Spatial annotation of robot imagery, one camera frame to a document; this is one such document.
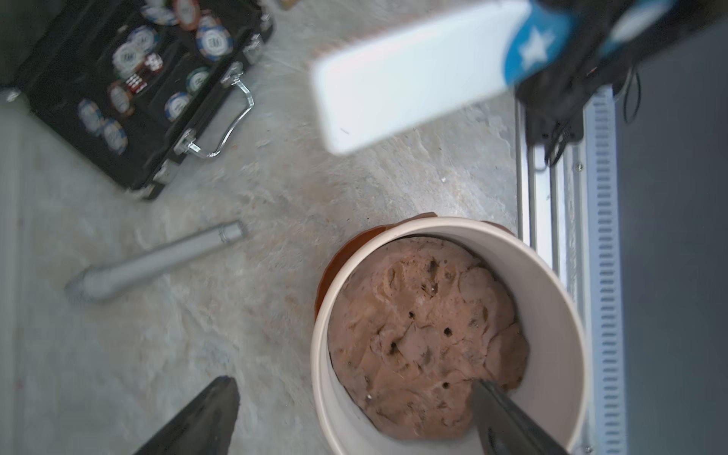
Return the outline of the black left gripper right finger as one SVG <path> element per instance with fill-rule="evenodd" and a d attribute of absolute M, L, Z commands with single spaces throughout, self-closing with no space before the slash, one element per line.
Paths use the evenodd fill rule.
<path fill-rule="evenodd" d="M 473 382 L 470 406 L 485 454 L 568 454 L 492 381 Z"/>

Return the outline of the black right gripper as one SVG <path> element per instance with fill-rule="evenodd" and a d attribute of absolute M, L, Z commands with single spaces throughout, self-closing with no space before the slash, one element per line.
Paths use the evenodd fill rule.
<path fill-rule="evenodd" d="M 604 85 L 724 19 L 724 1 L 531 1 L 511 44 L 526 142 L 556 142 Z"/>

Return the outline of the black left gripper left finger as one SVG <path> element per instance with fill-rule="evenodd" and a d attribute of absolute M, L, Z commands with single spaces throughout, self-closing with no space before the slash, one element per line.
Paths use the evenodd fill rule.
<path fill-rule="evenodd" d="M 216 377 L 136 454 L 228 454 L 240 394 L 233 377 Z"/>

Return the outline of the white ceramic pot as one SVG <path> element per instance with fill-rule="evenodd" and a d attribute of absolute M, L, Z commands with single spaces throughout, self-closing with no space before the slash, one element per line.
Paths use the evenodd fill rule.
<path fill-rule="evenodd" d="M 347 279 L 390 242 L 433 237 L 453 242 L 485 262 L 505 284 L 529 346 L 521 385 L 505 392 L 566 451 L 576 448 L 587 407 L 583 330 L 574 304 L 555 272 L 513 234 L 482 221 L 437 217 L 415 220 L 375 237 L 343 266 L 328 290 L 311 344 L 313 390 L 320 427 L 336 454 L 479 454 L 475 423 L 461 437 L 399 440 L 379 431 L 350 398 L 332 366 L 329 318 Z"/>

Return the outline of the white scrub brush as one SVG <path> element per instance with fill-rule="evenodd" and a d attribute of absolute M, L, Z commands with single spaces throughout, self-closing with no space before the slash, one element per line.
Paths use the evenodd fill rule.
<path fill-rule="evenodd" d="M 324 148 L 348 155 L 497 96 L 553 62 L 575 25 L 568 11 L 490 1 L 329 52 L 311 70 Z"/>

